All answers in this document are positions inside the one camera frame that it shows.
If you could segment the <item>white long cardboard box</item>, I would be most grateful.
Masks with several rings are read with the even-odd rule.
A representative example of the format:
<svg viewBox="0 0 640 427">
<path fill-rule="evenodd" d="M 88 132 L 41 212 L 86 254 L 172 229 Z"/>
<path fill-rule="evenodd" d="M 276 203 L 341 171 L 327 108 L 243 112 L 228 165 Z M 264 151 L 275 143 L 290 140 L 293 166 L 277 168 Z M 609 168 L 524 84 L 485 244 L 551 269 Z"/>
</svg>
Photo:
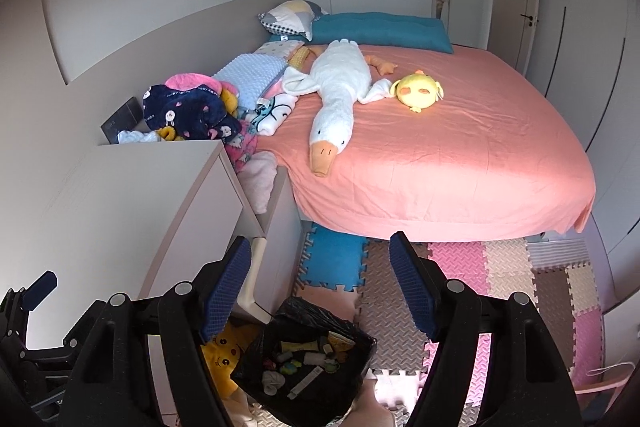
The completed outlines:
<svg viewBox="0 0 640 427">
<path fill-rule="evenodd" d="M 324 372 L 322 366 L 316 366 L 288 393 L 288 399 L 295 400 L 318 376 Z"/>
</svg>

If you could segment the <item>patchwork checkered pillow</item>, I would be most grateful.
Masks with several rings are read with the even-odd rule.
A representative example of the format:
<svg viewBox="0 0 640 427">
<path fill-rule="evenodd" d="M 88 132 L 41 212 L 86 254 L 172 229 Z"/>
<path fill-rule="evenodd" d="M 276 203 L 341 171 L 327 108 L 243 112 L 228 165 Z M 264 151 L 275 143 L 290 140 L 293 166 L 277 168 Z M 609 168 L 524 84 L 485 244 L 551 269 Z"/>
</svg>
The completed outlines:
<svg viewBox="0 0 640 427">
<path fill-rule="evenodd" d="M 259 13 L 258 22 L 271 35 L 312 39 L 314 22 L 328 15 L 320 5 L 305 0 L 285 1 L 275 8 Z"/>
</svg>

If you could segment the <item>navy rabbit print blanket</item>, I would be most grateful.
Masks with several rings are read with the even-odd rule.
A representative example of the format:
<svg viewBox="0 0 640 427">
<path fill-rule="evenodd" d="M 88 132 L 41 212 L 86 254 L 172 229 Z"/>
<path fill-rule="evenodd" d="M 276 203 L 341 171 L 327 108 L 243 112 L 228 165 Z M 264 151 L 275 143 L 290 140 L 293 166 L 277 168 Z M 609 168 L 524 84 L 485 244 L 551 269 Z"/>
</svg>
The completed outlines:
<svg viewBox="0 0 640 427">
<path fill-rule="evenodd" d="M 145 124 L 151 130 L 171 127 L 186 140 L 227 143 L 241 132 L 240 122 L 224 107 L 220 96 L 205 84 L 186 91 L 156 84 L 143 95 L 142 109 Z"/>
</svg>

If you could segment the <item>colourful foam floor mats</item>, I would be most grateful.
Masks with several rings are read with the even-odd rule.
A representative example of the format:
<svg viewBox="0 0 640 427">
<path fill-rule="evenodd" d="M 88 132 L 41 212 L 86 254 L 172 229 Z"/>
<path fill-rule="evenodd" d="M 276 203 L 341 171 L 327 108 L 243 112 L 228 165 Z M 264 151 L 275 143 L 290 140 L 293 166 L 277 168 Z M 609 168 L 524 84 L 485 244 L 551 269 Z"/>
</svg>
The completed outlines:
<svg viewBox="0 0 640 427">
<path fill-rule="evenodd" d="M 387 258 L 416 329 L 437 345 L 408 425 L 459 425 L 483 334 L 491 344 L 477 425 L 584 425 L 559 349 L 527 295 L 477 294 L 419 257 L 401 232 L 390 238 Z M 243 386 L 285 424 L 326 426 L 352 410 L 375 349 L 351 321 L 291 297 L 250 347 Z"/>
</svg>

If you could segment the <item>light blue baby garment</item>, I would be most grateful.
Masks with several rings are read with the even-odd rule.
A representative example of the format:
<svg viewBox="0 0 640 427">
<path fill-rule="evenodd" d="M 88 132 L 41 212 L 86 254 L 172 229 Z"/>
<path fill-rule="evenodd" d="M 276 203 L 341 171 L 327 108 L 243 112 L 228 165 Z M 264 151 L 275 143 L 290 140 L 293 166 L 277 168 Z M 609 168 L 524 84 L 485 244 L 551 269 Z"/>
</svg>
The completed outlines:
<svg viewBox="0 0 640 427">
<path fill-rule="evenodd" d="M 155 132 L 142 132 L 138 130 L 122 130 L 117 133 L 117 144 L 129 144 L 129 143 L 157 143 L 162 142 L 163 139 Z"/>
</svg>

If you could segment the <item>black wall switch panel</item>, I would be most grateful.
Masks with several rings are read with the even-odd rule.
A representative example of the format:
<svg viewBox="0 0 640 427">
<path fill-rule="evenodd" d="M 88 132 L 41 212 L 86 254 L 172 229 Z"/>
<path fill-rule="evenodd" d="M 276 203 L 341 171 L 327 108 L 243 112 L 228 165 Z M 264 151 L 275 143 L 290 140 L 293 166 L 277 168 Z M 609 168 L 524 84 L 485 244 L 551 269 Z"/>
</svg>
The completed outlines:
<svg viewBox="0 0 640 427">
<path fill-rule="evenodd" d="M 101 124 L 101 130 L 108 144 L 117 144 L 121 131 L 132 131 L 143 119 L 143 110 L 138 99 L 133 96 Z"/>
</svg>

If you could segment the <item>white goose plush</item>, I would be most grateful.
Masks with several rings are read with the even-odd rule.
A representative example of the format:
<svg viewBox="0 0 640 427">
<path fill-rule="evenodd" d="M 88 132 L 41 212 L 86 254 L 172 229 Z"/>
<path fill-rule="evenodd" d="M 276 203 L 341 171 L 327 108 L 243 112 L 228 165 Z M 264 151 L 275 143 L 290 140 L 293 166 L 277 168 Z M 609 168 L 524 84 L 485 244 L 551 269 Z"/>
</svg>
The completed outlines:
<svg viewBox="0 0 640 427">
<path fill-rule="evenodd" d="M 338 154 L 352 139 L 354 105 L 390 96 L 390 80 L 397 65 L 376 55 L 364 55 L 358 43 L 334 40 L 318 55 L 307 74 L 294 72 L 282 78 L 285 93 L 315 93 L 322 106 L 309 135 L 309 165 L 315 176 L 327 176 Z"/>
</svg>

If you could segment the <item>white towel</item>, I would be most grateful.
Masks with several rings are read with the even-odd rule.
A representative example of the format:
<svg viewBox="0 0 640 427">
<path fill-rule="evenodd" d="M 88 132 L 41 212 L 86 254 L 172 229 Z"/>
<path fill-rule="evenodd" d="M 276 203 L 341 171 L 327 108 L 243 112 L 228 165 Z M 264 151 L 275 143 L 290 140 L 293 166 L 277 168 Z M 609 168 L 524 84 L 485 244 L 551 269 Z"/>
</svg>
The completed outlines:
<svg viewBox="0 0 640 427">
<path fill-rule="evenodd" d="M 273 397 L 286 383 L 285 376 L 276 371 L 265 371 L 262 373 L 262 389 L 264 394 Z"/>
</svg>

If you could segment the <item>yellow chick plush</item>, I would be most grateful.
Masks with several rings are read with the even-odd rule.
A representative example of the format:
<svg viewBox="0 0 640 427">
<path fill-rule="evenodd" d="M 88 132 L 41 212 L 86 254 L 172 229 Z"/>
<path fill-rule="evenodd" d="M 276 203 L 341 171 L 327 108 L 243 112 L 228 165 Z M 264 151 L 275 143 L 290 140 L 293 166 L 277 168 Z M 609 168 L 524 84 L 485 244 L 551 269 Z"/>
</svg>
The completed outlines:
<svg viewBox="0 0 640 427">
<path fill-rule="evenodd" d="M 433 77 L 423 70 L 416 70 L 410 75 L 396 80 L 390 86 L 390 96 L 408 107 L 413 113 L 420 114 L 445 96 L 444 88 Z"/>
</svg>

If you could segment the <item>pink fleece blanket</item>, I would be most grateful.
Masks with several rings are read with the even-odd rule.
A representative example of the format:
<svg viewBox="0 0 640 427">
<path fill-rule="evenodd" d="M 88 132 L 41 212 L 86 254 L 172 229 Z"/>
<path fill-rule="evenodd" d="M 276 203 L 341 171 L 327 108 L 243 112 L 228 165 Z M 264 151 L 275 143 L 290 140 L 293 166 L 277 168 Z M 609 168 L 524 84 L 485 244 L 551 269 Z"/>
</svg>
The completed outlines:
<svg viewBox="0 0 640 427">
<path fill-rule="evenodd" d="M 239 94 L 238 89 L 236 89 L 233 84 L 225 81 L 219 81 L 214 77 L 207 75 L 197 74 L 196 72 L 173 75 L 165 81 L 165 86 L 169 89 L 178 91 L 189 91 L 197 88 L 198 86 L 206 86 L 215 91 L 218 95 L 221 95 L 221 92 L 224 90 L 229 91 L 233 95 Z"/>
</svg>

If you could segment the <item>light blue knit blanket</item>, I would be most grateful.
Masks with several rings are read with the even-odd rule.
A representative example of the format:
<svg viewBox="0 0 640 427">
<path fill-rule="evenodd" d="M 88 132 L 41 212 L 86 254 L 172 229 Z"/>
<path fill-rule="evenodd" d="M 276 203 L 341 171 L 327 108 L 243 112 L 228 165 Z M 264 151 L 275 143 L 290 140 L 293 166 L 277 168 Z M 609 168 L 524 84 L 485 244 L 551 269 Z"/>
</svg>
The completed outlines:
<svg viewBox="0 0 640 427">
<path fill-rule="evenodd" d="M 283 58 L 261 53 L 244 53 L 235 57 L 213 77 L 238 89 L 239 106 L 253 109 L 288 67 Z"/>
</svg>

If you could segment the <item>black trash bin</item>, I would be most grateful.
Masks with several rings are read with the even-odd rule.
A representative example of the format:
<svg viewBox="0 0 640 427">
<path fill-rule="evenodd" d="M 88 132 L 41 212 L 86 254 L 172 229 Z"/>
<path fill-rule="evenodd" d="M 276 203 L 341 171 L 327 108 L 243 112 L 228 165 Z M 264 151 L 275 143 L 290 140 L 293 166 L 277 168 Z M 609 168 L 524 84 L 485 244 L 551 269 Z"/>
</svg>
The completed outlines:
<svg viewBox="0 0 640 427">
<path fill-rule="evenodd" d="M 376 340 L 352 322 L 299 297 L 290 297 L 242 354 L 232 381 L 289 426 L 326 426 L 343 417 L 375 354 Z M 324 372 L 295 400 L 288 393 L 316 366 Z M 276 371 L 285 385 L 264 394 L 262 373 Z"/>
</svg>

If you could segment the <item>white cartoon print cloth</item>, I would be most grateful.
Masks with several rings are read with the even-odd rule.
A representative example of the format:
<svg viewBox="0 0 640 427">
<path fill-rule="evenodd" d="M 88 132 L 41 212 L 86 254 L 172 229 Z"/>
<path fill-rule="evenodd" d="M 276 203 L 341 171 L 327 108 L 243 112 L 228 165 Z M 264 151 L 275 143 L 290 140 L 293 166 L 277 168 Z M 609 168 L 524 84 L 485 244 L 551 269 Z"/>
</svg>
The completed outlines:
<svg viewBox="0 0 640 427">
<path fill-rule="evenodd" d="M 274 135 L 291 115 L 298 98 L 295 95 L 279 93 L 271 98 L 260 98 L 250 117 L 250 132 L 256 135 Z"/>
</svg>

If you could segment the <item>yellow pikachu plush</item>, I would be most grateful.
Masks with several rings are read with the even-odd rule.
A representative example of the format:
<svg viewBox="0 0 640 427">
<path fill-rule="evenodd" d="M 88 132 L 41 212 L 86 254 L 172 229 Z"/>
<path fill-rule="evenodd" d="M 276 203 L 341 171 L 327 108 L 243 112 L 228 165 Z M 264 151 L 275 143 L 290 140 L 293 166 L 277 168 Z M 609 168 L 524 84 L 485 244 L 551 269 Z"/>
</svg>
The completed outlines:
<svg viewBox="0 0 640 427">
<path fill-rule="evenodd" d="M 257 324 L 229 321 L 224 329 L 202 347 L 210 376 L 221 399 L 229 399 L 239 388 L 231 374 L 242 354 L 260 333 Z"/>
</svg>

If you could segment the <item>teal long pillow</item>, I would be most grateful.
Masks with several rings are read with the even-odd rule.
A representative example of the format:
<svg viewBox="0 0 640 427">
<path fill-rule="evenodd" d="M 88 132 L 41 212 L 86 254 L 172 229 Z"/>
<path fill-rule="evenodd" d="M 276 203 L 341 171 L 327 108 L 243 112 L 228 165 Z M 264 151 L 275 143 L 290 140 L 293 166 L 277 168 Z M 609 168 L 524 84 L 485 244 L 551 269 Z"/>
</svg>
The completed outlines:
<svg viewBox="0 0 640 427">
<path fill-rule="evenodd" d="M 304 36 L 276 36 L 271 41 L 298 40 L 322 46 L 348 39 L 367 46 L 398 46 L 453 54 L 444 24 L 438 18 L 396 15 L 382 12 L 323 15 L 312 24 L 312 39 Z"/>
</svg>

